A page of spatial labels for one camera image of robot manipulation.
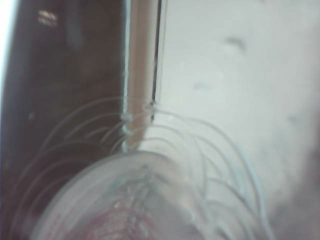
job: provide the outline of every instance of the dark background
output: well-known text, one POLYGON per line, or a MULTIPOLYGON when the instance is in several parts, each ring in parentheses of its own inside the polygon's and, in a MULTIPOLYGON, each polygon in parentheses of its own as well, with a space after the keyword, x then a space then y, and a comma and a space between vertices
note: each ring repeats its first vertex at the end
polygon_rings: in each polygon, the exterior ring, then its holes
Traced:
POLYGON ((21 1, 1 113, 1 239, 29 239, 54 194, 108 154, 99 140, 121 112, 109 97, 123 92, 124 12, 122 0, 21 1))

